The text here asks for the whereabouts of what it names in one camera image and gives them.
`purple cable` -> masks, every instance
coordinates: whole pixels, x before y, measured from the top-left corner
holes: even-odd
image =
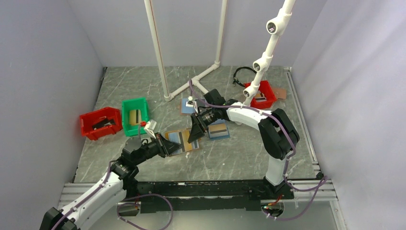
[[[87,197],[85,197],[82,201],[80,201],[79,203],[77,203],[74,207],[72,207],[65,215],[63,215],[62,216],[62,218],[61,219],[59,219],[58,220],[58,222],[51,228],[51,230],[55,230],[57,227],[58,227],[58,225],[67,217],[67,216],[69,216],[70,214],[72,214],[72,212],[74,212],[75,210],[75,208],[78,208],[79,206],[81,206],[81,205],[83,205],[86,201],[88,201],[92,196],[94,196],[101,188],[103,188],[103,184],[106,184],[106,182],[107,182],[107,180],[109,179],[109,177],[110,177],[110,169],[111,169],[111,166],[112,166],[112,163],[113,162],[115,162],[115,161],[110,161],[109,162],[109,167],[108,167],[108,169],[107,169],[107,174],[106,174],[106,177],[104,178],[104,180],[103,180],[103,182],[95,189],[95,190],[93,190],[93,192],[91,192]]]
[[[173,219],[173,207],[172,207],[172,205],[170,204],[169,200],[166,199],[164,196],[159,195],[159,194],[154,194],[154,193],[152,193],[152,194],[145,194],[145,195],[134,196],[134,197],[131,197],[131,198],[124,199],[123,201],[133,200],[133,199],[142,198],[142,197],[146,197],[146,196],[158,196],[158,197],[161,197],[161,198],[164,199],[164,200],[166,201],[166,203],[169,205],[169,208],[170,208],[170,218],[169,218],[169,221],[168,221],[168,223],[167,223],[163,228],[161,228],[161,229],[159,229],[159,230],[164,230],[164,229],[166,229],[166,228],[169,226],[169,224],[172,222],[172,219]],[[120,209],[121,209],[123,206],[127,206],[127,205],[135,205],[135,204],[134,204],[134,203],[124,203],[124,204],[121,204],[119,207],[117,207],[117,216],[118,216],[118,218],[119,218],[120,220],[122,220],[122,221],[124,221],[124,222],[130,224],[131,226],[134,226],[134,227],[140,229],[140,230],[147,230],[147,229],[144,229],[144,228],[142,228],[142,227],[140,227],[140,226],[134,224],[133,222],[128,221],[128,220],[126,220],[126,219],[124,219],[123,217],[120,216],[120,213],[119,213]]]
[[[197,96],[197,93],[196,93],[196,92],[194,91],[194,89],[193,89],[193,85],[192,85],[192,81],[191,81],[191,80],[189,80],[189,87],[190,87],[190,90],[191,90],[192,94],[194,95],[194,97],[196,97],[201,103],[205,104],[206,106],[213,107],[213,108],[245,108],[245,109],[250,109],[250,110],[253,110],[253,111],[257,112],[257,113],[260,113],[260,110],[259,110],[259,109],[256,109],[256,108],[253,108],[253,107],[250,107],[250,106],[246,106],[246,105],[244,105],[244,106],[241,107],[241,106],[238,106],[238,105],[213,105],[213,104],[209,104],[209,103],[203,101],[202,99],[200,99],[200,98]],[[295,147],[295,145],[293,144],[292,139],[289,137],[289,135],[288,135],[286,129],[283,127],[282,123],[281,123],[278,119],[276,119],[276,117],[274,117],[273,115],[267,114],[267,113],[262,113],[262,114],[263,114],[263,115],[266,115],[267,117],[269,117],[269,118],[271,118],[272,120],[274,120],[274,121],[279,125],[279,127],[281,128],[283,134],[285,135],[286,139],[288,140],[289,144],[291,145],[291,148],[292,148],[292,151],[293,151],[292,154],[290,154],[289,156],[286,156],[286,158],[287,158],[287,159],[291,159],[294,155],[296,155],[296,147]],[[289,164],[289,160],[287,160],[286,163],[285,163],[285,166],[284,166],[284,168],[283,168],[283,175],[286,175],[286,172],[288,171],[288,164]],[[297,215],[296,217],[281,219],[281,220],[292,220],[292,219],[296,219],[296,218],[301,217],[301,216],[307,211],[307,209],[308,209],[308,208],[310,207],[310,205],[312,204],[312,202],[313,202],[313,200],[314,200],[314,198],[315,198],[315,196],[316,196],[316,193],[317,193],[318,189],[319,189],[322,185],[324,185],[324,184],[326,183],[326,181],[328,180],[328,177],[327,177],[327,176],[323,177],[323,178],[320,180],[320,182],[319,182],[319,184],[318,184],[317,186],[315,186],[315,187],[313,187],[313,188],[308,188],[308,189],[299,189],[299,188],[294,187],[292,184],[290,184],[290,183],[288,182],[286,176],[283,176],[283,180],[288,184],[289,187],[291,187],[292,189],[294,189],[294,190],[296,190],[296,191],[300,191],[300,192],[308,192],[308,191],[312,191],[312,190],[315,191],[315,193],[314,193],[312,199],[309,201],[309,203],[307,204],[306,208],[304,209],[304,212],[300,213],[300,214]]]

